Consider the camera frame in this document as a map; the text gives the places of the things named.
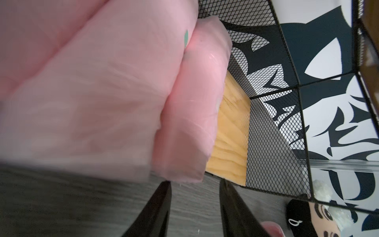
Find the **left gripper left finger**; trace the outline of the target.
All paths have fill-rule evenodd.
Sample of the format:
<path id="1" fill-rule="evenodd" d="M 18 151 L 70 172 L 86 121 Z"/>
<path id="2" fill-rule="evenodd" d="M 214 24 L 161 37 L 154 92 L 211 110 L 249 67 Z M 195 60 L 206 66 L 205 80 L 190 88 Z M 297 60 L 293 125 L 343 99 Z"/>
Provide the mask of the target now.
<path id="1" fill-rule="evenodd" d="M 167 236 L 171 198 L 171 182 L 161 182 L 136 220 L 122 237 Z"/>

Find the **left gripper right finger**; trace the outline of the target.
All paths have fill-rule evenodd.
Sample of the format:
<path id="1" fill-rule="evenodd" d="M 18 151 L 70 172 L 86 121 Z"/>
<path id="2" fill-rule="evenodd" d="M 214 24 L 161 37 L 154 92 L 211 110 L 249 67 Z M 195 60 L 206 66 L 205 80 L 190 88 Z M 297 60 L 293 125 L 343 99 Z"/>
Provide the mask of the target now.
<path id="1" fill-rule="evenodd" d="M 220 181 L 219 196 L 225 237 L 270 237 L 254 217 L 232 182 L 225 179 Z"/>

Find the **cartoon boy plush doll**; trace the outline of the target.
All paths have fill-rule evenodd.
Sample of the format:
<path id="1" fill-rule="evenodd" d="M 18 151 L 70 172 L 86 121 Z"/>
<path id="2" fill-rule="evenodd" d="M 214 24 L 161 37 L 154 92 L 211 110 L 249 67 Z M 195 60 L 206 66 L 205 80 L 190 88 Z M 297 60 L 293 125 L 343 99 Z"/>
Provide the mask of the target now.
<path id="1" fill-rule="evenodd" d="M 340 237 L 336 221 L 321 204 L 292 199 L 286 206 L 286 219 L 294 237 Z"/>

